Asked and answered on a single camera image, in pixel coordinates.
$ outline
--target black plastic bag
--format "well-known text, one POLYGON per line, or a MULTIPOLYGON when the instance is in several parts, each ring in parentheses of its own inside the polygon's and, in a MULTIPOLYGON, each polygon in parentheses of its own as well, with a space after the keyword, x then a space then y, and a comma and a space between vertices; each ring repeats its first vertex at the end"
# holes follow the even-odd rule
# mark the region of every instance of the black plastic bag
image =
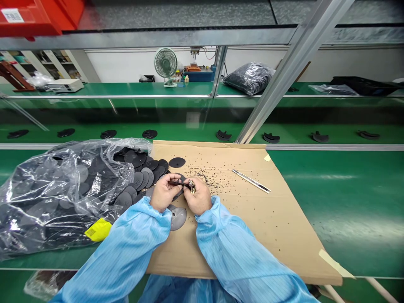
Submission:
POLYGON ((263 91, 274 74, 275 70, 263 63, 251 62, 230 73, 223 83, 252 96, 263 91))

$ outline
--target electric fan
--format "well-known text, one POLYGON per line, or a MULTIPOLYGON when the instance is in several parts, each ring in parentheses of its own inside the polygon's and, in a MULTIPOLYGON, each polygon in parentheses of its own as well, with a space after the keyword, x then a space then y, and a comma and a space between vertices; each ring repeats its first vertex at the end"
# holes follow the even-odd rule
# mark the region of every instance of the electric fan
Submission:
POLYGON ((163 78, 168 78, 164 82, 164 87, 177 87, 177 83, 173 83, 172 75, 177 70, 177 57, 171 48, 160 48, 154 57, 154 68, 156 72, 163 78))

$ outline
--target red storage bin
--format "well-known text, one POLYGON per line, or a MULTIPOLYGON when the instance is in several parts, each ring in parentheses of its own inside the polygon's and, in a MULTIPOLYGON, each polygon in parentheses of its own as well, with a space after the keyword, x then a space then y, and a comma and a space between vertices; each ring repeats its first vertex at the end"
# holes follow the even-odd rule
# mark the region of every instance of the red storage bin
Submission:
POLYGON ((76 30, 85 0, 0 0, 0 37, 61 35, 76 30))

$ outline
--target cardboard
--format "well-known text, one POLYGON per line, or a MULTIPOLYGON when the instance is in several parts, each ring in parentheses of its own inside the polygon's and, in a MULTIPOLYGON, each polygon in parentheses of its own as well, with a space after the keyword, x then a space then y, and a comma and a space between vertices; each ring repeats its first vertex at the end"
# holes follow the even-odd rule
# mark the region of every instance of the cardboard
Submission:
MULTIPOLYGON (((151 156, 167 161, 184 158, 183 167, 169 170, 204 179, 211 194, 219 195, 230 213, 241 217, 257 240, 305 283, 342 284, 341 275, 319 256, 324 247, 274 162, 267 161, 264 144, 154 140, 151 156), (232 169, 255 179, 272 192, 259 190, 232 169)), ((173 204, 186 208, 186 222, 154 251, 147 273, 214 279, 197 244, 194 214, 183 195, 173 204)))

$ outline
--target masking tape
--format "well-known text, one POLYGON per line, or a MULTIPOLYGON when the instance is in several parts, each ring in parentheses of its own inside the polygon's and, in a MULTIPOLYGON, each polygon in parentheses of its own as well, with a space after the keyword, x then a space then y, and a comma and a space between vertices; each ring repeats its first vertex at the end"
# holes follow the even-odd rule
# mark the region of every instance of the masking tape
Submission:
POLYGON ((344 278, 355 278, 353 274, 347 271, 345 268, 341 266, 337 261, 335 261, 331 256, 324 250, 321 249, 319 252, 319 256, 324 259, 328 264, 330 264, 338 273, 343 276, 344 278))

